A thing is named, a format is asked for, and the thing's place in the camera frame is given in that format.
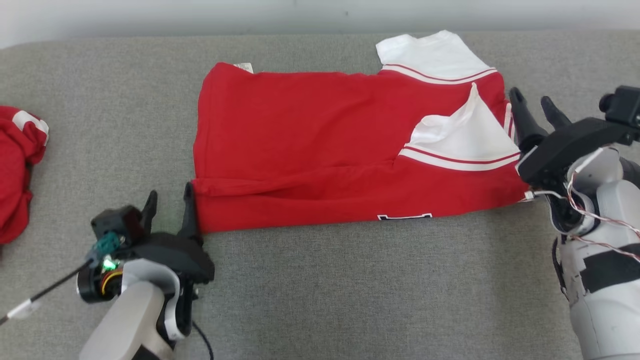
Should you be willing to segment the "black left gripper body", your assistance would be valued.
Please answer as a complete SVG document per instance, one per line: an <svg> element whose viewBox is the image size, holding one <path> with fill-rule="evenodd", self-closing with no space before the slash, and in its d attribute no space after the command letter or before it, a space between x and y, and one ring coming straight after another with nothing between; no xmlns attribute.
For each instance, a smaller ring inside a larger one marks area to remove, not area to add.
<svg viewBox="0 0 640 360"><path fill-rule="evenodd" d="M201 234L152 232L132 244L122 244L119 257L165 265L195 284L208 284L215 279L215 265L204 249Z"/></svg>

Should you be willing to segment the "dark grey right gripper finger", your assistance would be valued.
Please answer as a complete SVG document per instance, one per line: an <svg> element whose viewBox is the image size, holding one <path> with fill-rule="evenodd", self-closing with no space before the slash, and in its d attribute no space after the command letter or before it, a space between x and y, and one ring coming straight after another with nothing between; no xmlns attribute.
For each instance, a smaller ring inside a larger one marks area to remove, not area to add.
<svg viewBox="0 0 640 360"><path fill-rule="evenodd" d="M549 96L541 97L541 108L547 122L553 127L554 131L558 131L573 124L569 117L567 117L566 114L557 107Z"/></svg>
<svg viewBox="0 0 640 360"><path fill-rule="evenodd" d="M528 108L528 101L517 88L509 90L512 119L520 152L526 154L538 146L549 133L538 125Z"/></svg>

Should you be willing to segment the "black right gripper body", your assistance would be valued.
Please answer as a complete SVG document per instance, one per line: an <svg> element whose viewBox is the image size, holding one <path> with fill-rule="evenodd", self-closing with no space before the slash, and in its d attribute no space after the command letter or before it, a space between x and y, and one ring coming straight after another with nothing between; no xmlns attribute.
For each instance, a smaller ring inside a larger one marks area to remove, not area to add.
<svg viewBox="0 0 640 360"><path fill-rule="evenodd" d="M587 117L553 131L528 153L521 153L517 171L531 187L558 189L579 158L610 144L630 146L636 140L636 127Z"/></svg>

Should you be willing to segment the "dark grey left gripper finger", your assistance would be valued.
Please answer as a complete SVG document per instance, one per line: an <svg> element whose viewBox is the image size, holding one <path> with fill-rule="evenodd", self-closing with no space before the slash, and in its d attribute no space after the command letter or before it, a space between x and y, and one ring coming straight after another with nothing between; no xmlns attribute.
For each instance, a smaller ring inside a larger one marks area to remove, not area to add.
<svg viewBox="0 0 640 360"><path fill-rule="evenodd" d="M184 210L182 227L178 231L177 235L182 239L190 239L202 247L204 245L204 240L198 221L194 185L191 182L187 182L185 185L183 203Z"/></svg>
<svg viewBox="0 0 640 360"><path fill-rule="evenodd" d="M146 199L146 203L141 211L141 226L144 230L144 235L151 234L153 227L153 218L157 214L158 207L158 192L152 190Z"/></svg>

